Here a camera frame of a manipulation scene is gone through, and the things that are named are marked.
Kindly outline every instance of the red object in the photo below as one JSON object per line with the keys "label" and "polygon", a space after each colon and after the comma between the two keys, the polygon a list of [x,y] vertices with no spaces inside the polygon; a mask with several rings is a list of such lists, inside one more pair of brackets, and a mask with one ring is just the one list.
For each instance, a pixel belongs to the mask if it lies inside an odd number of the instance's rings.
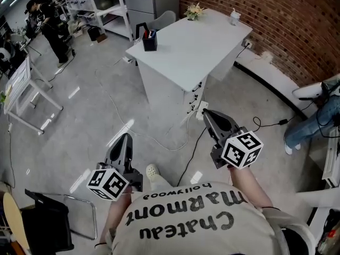
{"label": "red object", "polygon": [[336,233],[335,229],[331,230],[331,231],[328,233],[328,237],[329,237],[329,238],[333,238],[333,237],[335,236],[335,233]]}

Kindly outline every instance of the black pen holder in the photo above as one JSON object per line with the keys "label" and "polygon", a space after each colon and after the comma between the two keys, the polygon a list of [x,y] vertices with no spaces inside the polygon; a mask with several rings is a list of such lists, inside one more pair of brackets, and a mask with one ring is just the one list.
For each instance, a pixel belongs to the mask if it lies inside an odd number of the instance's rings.
{"label": "black pen holder", "polygon": [[143,45],[144,51],[156,51],[157,50],[157,33],[155,32],[155,36],[151,39],[145,38],[143,35]]}

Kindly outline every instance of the metal shelving unit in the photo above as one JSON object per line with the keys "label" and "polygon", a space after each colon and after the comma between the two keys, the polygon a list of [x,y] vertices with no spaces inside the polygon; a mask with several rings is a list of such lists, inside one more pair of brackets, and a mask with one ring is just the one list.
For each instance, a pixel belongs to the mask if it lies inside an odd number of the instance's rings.
{"label": "metal shelving unit", "polygon": [[[99,10],[96,7],[95,0],[90,0],[92,9],[83,9],[83,8],[77,8],[74,6],[71,6],[70,0],[65,0],[67,3],[67,9],[70,12],[70,16],[72,16],[72,11],[88,11],[88,12],[94,12],[95,18],[97,20],[98,26],[101,28],[102,32],[105,33],[105,30],[123,35],[127,38],[129,38],[130,41],[132,41],[132,30],[130,27],[130,23],[128,20],[127,15],[127,8],[124,4],[124,0],[119,0],[119,4],[114,5],[106,10]],[[108,23],[103,24],[102,18],[106,17],[108,14],[112,16],[116,16],[113,18],[107,18],[112,19]]]}

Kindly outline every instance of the flower arrangement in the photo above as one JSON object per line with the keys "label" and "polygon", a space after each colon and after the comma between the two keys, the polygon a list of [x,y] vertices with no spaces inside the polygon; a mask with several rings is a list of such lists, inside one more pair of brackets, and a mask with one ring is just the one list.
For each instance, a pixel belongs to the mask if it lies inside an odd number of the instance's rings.
{"label": "flower arrangement", "polygon": [[188,6],[184,15],[186,15],[190,21],[197,20],[198,16],[203,15],[203,10],[204,8],[200,7],[200,3],[197,3],[197,5],[191,4]]}

